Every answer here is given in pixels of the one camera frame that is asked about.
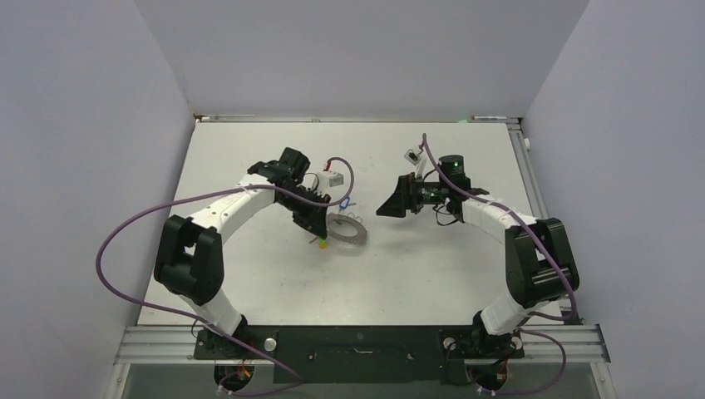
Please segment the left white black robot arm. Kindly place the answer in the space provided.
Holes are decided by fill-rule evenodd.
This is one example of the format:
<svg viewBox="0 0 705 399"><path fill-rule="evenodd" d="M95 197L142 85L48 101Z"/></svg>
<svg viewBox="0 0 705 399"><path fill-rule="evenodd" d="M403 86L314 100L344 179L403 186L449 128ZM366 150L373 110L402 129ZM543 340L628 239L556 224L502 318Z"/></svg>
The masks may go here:
<svg viewBox="0 0 705 399"><path fill-rule="evenodd" d="M306 155L287 147L277 160L251 165L233 193L220 195L186 217L172 215L165 221L154 278L191 308L198 323L216 334L214 344L226 357L240 356L247 345L273 354L277 342L250 333L246 317L225 293L224 244L272 204L288 210L299 228L325 240L332 202L329 187L341 184L342 179L331 170L322 170L313 185L306 186L309 166Z"/></svg>

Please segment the round metal keyring disc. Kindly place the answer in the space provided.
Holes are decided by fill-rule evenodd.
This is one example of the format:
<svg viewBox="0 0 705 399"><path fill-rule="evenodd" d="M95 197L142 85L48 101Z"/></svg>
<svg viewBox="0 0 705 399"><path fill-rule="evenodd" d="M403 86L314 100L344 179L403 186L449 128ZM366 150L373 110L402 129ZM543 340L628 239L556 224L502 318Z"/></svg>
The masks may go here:
<svg viewBox="0 0 705 399"><path fill-rule="evenodd" d="M357 204L351 201L346 209L337 209L327 214L328 236L331 239L354 246L367 244L368 231L363 224L363 218L353 212Z"/></svg>

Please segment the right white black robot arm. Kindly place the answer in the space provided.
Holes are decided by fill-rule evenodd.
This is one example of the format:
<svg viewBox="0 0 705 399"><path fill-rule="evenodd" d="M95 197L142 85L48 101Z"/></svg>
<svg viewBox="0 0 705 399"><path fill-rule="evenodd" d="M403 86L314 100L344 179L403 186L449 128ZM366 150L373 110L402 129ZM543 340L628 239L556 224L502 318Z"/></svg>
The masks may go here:
<svg viewBox="0 0 705 399"><path fill-rule="evenodd" d="M482 230L505 250L505 290L473 317L468 330L451 337L447 348L474 358L512 355L518 348L513 340L518 328L539 316L547 303L573 297L579 286L564 224L518 213L472 186L461 155L439 159L433 167L440 175L436 182L426 180L427 157L420 150L408 150L404 157L415 169L398 177L378 216L404 218L432 205L455 222Z"/></svg>

